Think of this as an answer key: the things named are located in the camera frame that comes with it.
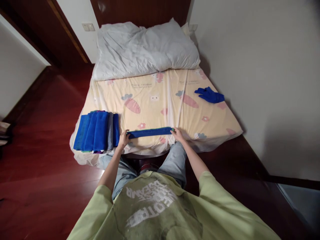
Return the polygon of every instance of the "wooden floor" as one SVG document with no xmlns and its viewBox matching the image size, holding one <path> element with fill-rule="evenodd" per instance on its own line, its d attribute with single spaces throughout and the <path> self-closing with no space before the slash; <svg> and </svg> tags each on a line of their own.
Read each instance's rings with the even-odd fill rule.
<svg viewBox="0 0 320 240">
<path fill-rule="evenodd" d="M 89 202 L 103 171 L 81 166 L 69 139 L 84 105 L 92 67 L 46 71 L 43 82 L 14 128 L 0 160 L 0 239 L 66 239 Z M 242 136 L 202 153 L 216 179 L 258 214 L 282 239 L 305 239 L 306 232 L 277 186 L 261 181 Z M 151 162 L 159 162 L 164 157 Z M 132 161 L 135 167 L 140 160 Z M 187 190 L 198 183 L 187 161 Z"/>
</svg>

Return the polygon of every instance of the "white pillow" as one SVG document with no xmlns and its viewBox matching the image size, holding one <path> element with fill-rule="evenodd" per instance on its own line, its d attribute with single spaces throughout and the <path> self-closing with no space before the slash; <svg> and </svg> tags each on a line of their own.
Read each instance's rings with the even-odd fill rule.
<svg viewBox="0 0 320 240">
<path fill-rule="evenodd" d="M 181 27 L 181 30 L 183 31 L 184 35 L 188 38 L 190 38 L 190 32 L 189 32 L 189 25 L 186 23 Z"/>
<path fill-rule="evenodd" d="M 174 19 L 148 29 L 131 22 L 102 25 L 98 48 L 92 75 L 97 81 L 195 69 L 200 63 L 196 46 Z"/>
</svg>

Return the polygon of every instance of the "rubber glove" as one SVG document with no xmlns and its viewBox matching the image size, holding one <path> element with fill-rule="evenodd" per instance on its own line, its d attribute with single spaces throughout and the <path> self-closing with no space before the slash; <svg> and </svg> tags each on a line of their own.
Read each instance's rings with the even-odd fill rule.
<svg viewBox="0 0 320 240">
<path fill-rule="evenodd" d="M 198 90 L 195 90 L 194 92 L 200 93 L 199 97 L 203 98 L 207 102 L 219 103 L 224 101 L 224 95 L 212 91 L 210 87 L 206 87 L 204 89 L 198 88 Z"/>
</svg>

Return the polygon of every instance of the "white wall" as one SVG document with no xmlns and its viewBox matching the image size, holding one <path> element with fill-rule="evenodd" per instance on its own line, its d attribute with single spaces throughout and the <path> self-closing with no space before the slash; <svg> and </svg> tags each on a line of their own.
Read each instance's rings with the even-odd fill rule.
<svg viewBox="0 0 320 240">
<path fill-rule="evenodd" d="M 97 30 L 99 25 L 90 0 L 57 0 L 60 8 L 78 37 L 91 63 L 97 58 Z M 93 23 L 94 32 L 86 32 L 82 23 Z"/>
<path fill-rule="evenodd" d="M 279 187 L 301 221 L 320 236 L 320 191 L 285 184 Z"/>
<path fill-rule="evenodd" d="M 272 175 L 320 181 L 320 17 L 306 0 L 195 0 L 204 72 Z"/>
<path fill-rule="evenodd" d="M 0 120 L 20 100 L 41 71 L 49 64 L 23 37 L 13 34 L 12 26 L 0 15 Z"/>
<path fill-rule="evenodd" d="M 51 66 L 50 63 L 40 54 L 34 47 L 2 16 L 0 15 L 0 22 L 17 38 L 19 41 L 25 45 L 43 64 L 46 66 Z"/>
</svg>

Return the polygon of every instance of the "wooden headboard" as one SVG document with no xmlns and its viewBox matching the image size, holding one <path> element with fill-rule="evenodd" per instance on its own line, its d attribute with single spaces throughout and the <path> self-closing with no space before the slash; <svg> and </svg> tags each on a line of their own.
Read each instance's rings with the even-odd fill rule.
<svg viewBox="0 0 320 240">
<path fill-rule="evenodd" d="M 191 0 L 91 0 L 99 27 L 107 23 L 133 22 L 152 27 L 174 18 L 186 23 Z"/>
</svg>

